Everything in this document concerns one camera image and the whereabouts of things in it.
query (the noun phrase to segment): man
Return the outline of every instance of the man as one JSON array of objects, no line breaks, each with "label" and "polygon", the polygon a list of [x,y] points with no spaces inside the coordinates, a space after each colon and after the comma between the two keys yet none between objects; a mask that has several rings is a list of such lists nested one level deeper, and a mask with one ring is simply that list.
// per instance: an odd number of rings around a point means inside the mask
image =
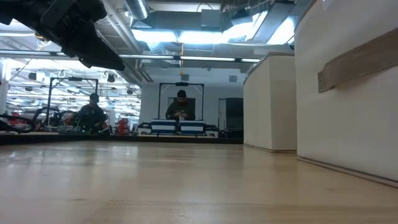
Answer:
[{"label": "man", "polygon": [[185,93],[185,91],[178,91],[177,101],[173,102],[169,106],[169,108],[167,108],[166,118],[175,119],[176,121],[180,121],[180,119],[184,119],[187,121],[195,120],[195,111],[193,109],[193,106],[188,104],[187,94]]},{"label": "man", "polygon": [[106,120],[104,111],[98,106],[100,96],[96,93],[90,95],[90,103],[81,108],[78,112],[79,126],[85,131],[91,130],[91,133],[97,133]]}]

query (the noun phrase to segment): wooden floor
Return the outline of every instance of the wooden floor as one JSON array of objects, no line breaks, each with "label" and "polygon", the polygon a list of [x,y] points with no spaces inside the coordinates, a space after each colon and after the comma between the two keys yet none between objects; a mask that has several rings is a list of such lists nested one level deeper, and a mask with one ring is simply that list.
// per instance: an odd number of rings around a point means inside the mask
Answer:
[{"label": "wooden floor", "polygon": [[398,190],[238,145],[0,146],[1,224],[398,223]]}]

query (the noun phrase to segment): dark jacket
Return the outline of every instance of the dark jacket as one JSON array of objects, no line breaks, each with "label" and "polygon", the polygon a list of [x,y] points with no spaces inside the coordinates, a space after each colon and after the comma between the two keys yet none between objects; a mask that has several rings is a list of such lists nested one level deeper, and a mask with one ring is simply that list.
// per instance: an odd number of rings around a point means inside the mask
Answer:
[{"label": "dark jacket", "polygon": [[185,103],[184,105],[180,105],[178,102],[173,102],[170,104],[169,108],[167,108],[166,111],[166,118],[167,119],[176,119],[178,120],[179,118],[175,118],[174,115],[176,113],[181,113],[181,114],[187,114],[187,118],[185,118],[187,121],[194,121],[195,120],[195,110],[193,109],[192,106],[190,106],[188,103]]},{"label": "dark jacket", "polygon": [[104,111],[98,106],[85,105],[78,112],[80,123],[86,125],[94,125],[96,123],[103,123],[106,120]]}]

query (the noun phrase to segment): white wall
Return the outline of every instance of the white wall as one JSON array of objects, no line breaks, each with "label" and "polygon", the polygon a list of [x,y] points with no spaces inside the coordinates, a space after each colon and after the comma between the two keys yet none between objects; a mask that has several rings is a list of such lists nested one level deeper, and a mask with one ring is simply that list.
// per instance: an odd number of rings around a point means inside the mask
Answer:
[{"label": "white wall", "polygon": [[[160,117],[165,118],[169,97],[176,97],[177,92],[181,89],[187,92],[187,97],[196,98],[196,117],[202,118],[201,115],[201,87],[197,86],[198,90],[194,87],[172,86],[170,85],[162,92],[160,99]],[[153,118],[157,118],[159,97],[159,84],[146,83],[142,85],[141,96],[141,122],[150,122]],[[218,125],[218,99],[220,98],[242,98],[243,87],[239,86],[221,86],[221,85],[206,85],[205,84],[205,102],[204,102],[204,120],[207,124]]]},{"label": "white wall", "polygon": [[269,56],[251,71],[244,84],[245,144],[297,149],[295,92],[293,55]]},{"label": "white wall", "polygon": [[317,1],[298,25],[300,156],[398,180],[398,68],[324,93],[317,80],[334,57],[396,28],[397,12],[396,0]]}]

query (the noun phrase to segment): white partition wall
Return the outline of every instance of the white partition wall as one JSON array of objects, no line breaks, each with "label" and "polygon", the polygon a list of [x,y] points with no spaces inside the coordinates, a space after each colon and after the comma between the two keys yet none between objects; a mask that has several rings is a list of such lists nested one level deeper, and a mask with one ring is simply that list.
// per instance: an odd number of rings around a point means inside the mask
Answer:
[{"label": "white partition wall", "polygon": [[271,53],[244,84],[244,143],[271,151],[297,148],[294,56]]},{"label": "white partition wall", "polygon": [[396,0],[317,1],[302,19],[295,33],[300,157],[398,180],[398,68],[324,93],[317,79],[331,59],[395,29],[397,21]]}]

